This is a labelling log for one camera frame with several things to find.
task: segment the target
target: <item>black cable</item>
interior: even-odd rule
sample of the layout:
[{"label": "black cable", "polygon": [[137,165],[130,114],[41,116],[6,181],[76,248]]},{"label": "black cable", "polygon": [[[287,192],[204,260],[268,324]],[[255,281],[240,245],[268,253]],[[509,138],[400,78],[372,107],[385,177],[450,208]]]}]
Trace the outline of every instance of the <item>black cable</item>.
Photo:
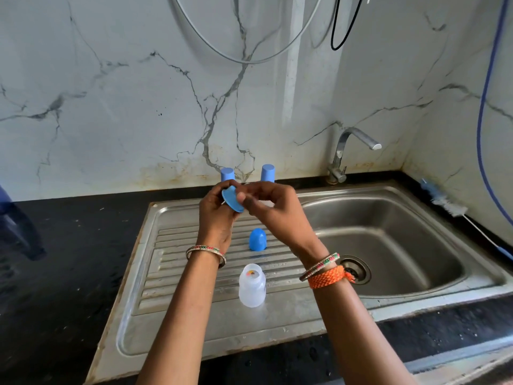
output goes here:
[{"label": "black cable", "polygon": [[340,5],[340,0],[337,0],[337,8],[335,9],[335,19],[333,21],[333,30],[331,31],[331,50],[333,50],[333,51],[337,51],[346,42],[347,37],[349,36],[349,33],[351,32],[352,25],[355,23],[358,11],[360,10],[360,5],[362,5],[362,0],[358,1],[358,6],[356,7],[355,15],[353,16],[353,19],[351,20],[351,24],[349,25],[349,28],[347,29],[346,36],[344,36],[344,39],[337,47],[334,47],[333,46],[333,37],[335,36],[335,27],[337,26],[337,17],[339,15],[339,5]]}]

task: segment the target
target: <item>person's left hand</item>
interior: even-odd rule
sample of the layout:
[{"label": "person's left hand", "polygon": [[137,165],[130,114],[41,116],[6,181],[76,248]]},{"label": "person's left hand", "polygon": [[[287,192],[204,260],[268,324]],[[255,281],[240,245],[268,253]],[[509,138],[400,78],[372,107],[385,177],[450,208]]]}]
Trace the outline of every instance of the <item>person's left hand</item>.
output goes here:
[{"label": "person's left hand", "polygon": [[200,229],[196,245],[217,247],[222,253],[228,250],[231,242],[231,226],[239,217],[227,204],[221,205],[221,191],[230,185],[240,184],[235,180],[219,182],[200,201]]}]

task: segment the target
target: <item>translucent plastic bottle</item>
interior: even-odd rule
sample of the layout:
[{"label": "translucent plastic bottle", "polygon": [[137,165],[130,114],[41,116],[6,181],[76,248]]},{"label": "translucent plastic bottle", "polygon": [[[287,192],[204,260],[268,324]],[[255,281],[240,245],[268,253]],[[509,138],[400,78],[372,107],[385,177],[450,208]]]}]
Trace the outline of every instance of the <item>translucent plastic bottle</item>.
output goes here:
[{"label": "translucent plastic bottle", "polygon": [[265,274],[262,268],[250,263],[239,277],[239,298],[242,304],[255,308],[265,300]]}]

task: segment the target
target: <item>multicolored bangle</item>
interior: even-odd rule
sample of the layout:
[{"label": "multicolored bangle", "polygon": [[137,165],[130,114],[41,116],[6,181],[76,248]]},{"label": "multicolored bangle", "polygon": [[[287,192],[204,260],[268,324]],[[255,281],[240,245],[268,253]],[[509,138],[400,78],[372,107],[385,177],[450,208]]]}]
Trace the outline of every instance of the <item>multicolored bangle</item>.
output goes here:
[{"label": "multicolored bangle", "polygon": [[222,253],[221,250],[219,250],[216,247],[210,247],[210,246],[192,246],[192,247],[189,247],[187,249],[187,251],[185,252],[185,256],[186,256],[187,260],[189,260],[190,254],[192,252],[195,252],[195,251],[207,251],[207,252],[212,252],[212,253],[216,254],[219,257],[219,269],[221,267],[223,267],[224,265],[226,265],[226,258],[224,256],[224,253]]},{"label": "multicolored bangle", "polygon": [[308,284],[312,289],[319,289],[320,287],[328,286],[347,278],[350,282],[355,282],[355,277],[346,272],[342,265],[334,267],[327,272],[317,274],[308,279]]},{"label": "multicolored bangle", "polygon": [[311,276],[313,276],[316,272],[323,269],[326,265],[328,265],[331,262],[335,262],[338,258],[340,258],[340,255],[338,252],[334,252],[333,254],[328,255],[326,258],[318,261],[315,265],[313,265],[310,269],[305,271],[303,274],[301,274],[301,277],[299,280],[301,282],[309,279]]}]

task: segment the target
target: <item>fingernail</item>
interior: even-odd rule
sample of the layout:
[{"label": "fingernail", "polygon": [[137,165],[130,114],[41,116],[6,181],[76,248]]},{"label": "fingernail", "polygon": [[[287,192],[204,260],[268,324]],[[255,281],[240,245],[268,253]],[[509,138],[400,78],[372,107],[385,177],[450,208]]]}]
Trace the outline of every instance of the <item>fingernail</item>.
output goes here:
[{"label": "fingernail", "polygon": [[246,200],[246,194],[243,192],[237,193],[236,199],[240,204],[242,204],[242,202]]}]

